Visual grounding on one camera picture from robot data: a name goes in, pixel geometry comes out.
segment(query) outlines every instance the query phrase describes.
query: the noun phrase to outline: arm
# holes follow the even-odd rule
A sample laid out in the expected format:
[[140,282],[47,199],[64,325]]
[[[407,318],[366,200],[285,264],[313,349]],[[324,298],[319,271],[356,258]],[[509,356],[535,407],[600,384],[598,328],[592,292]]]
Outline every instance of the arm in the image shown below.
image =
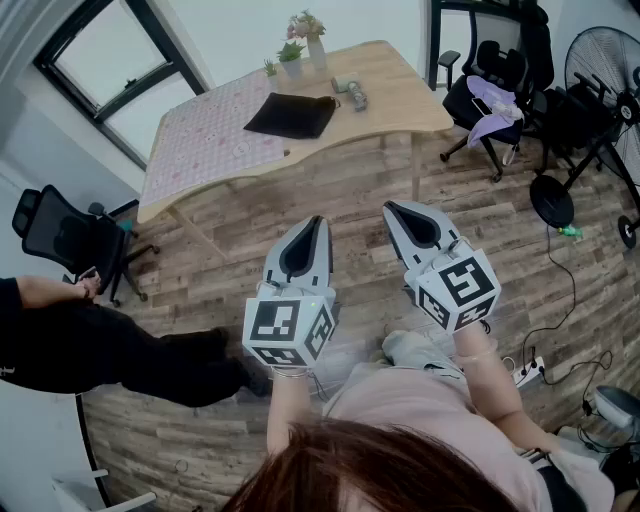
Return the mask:
[[[483,354],[491,342],[479,322],[453,335],[460,356]],[[471,362],[463,362],[471,401],[480,414],[498,427],[516,446],[543,451],[560,449],[555,438],[538,427],[524,412],[513,378],[493,352]]]
[[[293,375],[305,368],[282,370]],[[271,455],[284,450],[289,444],[289,425],[303,421],[311,414],[311,396],[307,377],[283,377],[274,372],[273,394],[269,407],[269,423],[267,425],[267,450]]]
[[78,299],[93,299],[100,287],[100,276],[83,279],[72,285],[45,277],[23,276],[16,278],[22,307],[25,309],[46,308],[57,302]]

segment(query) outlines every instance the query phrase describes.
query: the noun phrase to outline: black shoe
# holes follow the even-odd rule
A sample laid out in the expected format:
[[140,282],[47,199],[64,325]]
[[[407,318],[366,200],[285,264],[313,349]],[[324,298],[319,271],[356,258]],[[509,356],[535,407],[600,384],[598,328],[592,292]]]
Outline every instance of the black shoe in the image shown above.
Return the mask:
[[269,380],[265,368],[253,359],[238,359],[245,376],[244,386],[257,397],[271,395],[273,383]]

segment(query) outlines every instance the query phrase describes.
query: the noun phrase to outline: green object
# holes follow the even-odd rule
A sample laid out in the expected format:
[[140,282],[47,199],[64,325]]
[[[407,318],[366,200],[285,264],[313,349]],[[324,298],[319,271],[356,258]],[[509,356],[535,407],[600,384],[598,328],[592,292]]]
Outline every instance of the green object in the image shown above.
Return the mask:
[[571,224],[564,228],[558,228],[558,233],[564,236],[582,237],[582,230],[580,228],[573,227]]
[[264,61],[264,71],[267,76],[276,76],[276,67],[273,65],[273,61],[271,59],[266,59]]
[[306,46],[302,46],[295,41],[293,43],[284,43],[282,50],[278,52],[278,59],[280,62],[290,62],[299,59],[300,55],[302,55],[302,50],[305,48]]

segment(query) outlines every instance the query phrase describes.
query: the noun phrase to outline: purple cloth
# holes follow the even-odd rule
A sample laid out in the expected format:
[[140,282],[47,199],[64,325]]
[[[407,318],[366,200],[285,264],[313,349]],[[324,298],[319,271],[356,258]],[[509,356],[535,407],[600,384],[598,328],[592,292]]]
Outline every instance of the purple cloth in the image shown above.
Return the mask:
[[[496,103],[504,105],[515,105],[516,95],[512,92],[500,89],[497,85],[487,82],[484,78],[471,75],[467,77],[467,87],[471,94],[476,98],[480,98],[487,106],[493,110]],[[513,126],[514,119],[503,116],[501,114],[491,114],[483,116],[480,121],[471,129],[467,138],[467,147],[475,146],[480,138],[484,137],[503,128]]]

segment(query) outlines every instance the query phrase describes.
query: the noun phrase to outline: fan base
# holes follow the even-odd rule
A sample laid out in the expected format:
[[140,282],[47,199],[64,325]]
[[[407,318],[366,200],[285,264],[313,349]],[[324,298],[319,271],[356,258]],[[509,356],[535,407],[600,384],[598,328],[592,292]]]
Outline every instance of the fan base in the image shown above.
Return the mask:
[[552,228],[564,228],[573,220],[573,201],[562,183],[543,174],[529,188],[531,203],[540,218]]
[[618,218],[618,232],[620,233],[620,238],[624,242],[629,249],[633,249],[636,246],[636,232],[629,231],[629,227],[631,226],[631,221],[629,217],[623,215]]

